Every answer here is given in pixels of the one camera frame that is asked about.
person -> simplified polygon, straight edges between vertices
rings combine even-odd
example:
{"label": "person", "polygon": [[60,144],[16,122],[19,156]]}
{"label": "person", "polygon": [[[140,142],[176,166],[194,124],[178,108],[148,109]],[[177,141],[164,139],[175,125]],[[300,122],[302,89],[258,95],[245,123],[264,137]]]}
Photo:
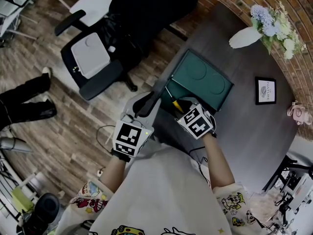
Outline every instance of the person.
{"label": "person", "polygon": [[4,127],[19,122],[35,121],[53,117],[57,109],[48,97],[43,102],[25,103],[33,97],[50,89],[51,70],[43,68],[43,74],[16,87],[15,89],[0,94],[0,130]]}
{"label": "person", "polygon": [[99,180],[70,201],[55,235],[73,234],[86,220],[89,235],[266,234],[216,138],[205,134],[203,142],[212,188],[190,156],[149,140],[128,166],[127,156],[113,151]]}

black wristband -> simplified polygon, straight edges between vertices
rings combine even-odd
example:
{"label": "black wristband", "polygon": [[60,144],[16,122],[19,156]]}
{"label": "black wristband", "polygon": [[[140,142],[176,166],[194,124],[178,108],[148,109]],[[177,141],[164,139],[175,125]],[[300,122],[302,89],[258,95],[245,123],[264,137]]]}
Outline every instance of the black wristband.
{"label": "black wristband", "polygon": [[120,160],[123,160],[123,161],[127,162],[127,163],[131,160],[131,158],[129,156],[127,156],[126,154],[121,153],[119,151],[115,151],[113,149],[111,150],[111,154],[113,156],[118,157]]}

screwdriver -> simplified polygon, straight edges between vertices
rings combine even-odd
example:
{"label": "screwdriver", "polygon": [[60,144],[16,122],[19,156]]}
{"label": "screwdriver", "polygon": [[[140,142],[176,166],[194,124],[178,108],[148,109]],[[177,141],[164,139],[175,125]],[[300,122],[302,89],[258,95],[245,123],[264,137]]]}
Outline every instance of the screwdriver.
{"label": "screwdriver", "polygon": [[181,113],[184,113],[184,111],[182,110],[181,106],[178,104],[177,100],[172,97],[170,91],[167,89],[166,86],[165,86],[165,89],[167,90],[168,94],[170,95],[171,100],[172,100],[172,103],[174,104],[174,106],[175,106]]}

white shoe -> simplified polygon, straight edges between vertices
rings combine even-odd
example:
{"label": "white shoe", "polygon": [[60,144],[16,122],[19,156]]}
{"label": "white shoe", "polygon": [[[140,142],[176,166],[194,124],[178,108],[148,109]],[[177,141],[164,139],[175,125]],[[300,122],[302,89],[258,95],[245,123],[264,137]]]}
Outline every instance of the white shoe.
{"label": "white shoe", "polygon": [[48,73],[49,78],[51,79],[51,68],[49,67],[44,67],[43,68],[43,74]]}
{"label": "white shoe", "polygon": [[49,101],[49,102],[53,103],[52,99],[47,95],[44,96],[43,100],[44,100],[44,102]]}

fingerprint logo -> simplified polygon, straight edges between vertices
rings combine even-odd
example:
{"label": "fingerprint logo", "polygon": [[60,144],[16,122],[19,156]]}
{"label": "fingerprint logo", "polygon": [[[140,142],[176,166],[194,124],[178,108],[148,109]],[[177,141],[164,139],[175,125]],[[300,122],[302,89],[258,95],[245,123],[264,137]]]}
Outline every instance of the fingerprint logo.
{"label": "fingerprint logo", "polygon": [[265,97],[265,95],[266,95],[266,86],[262,86],[262,88],[261,88],[261,96]]}

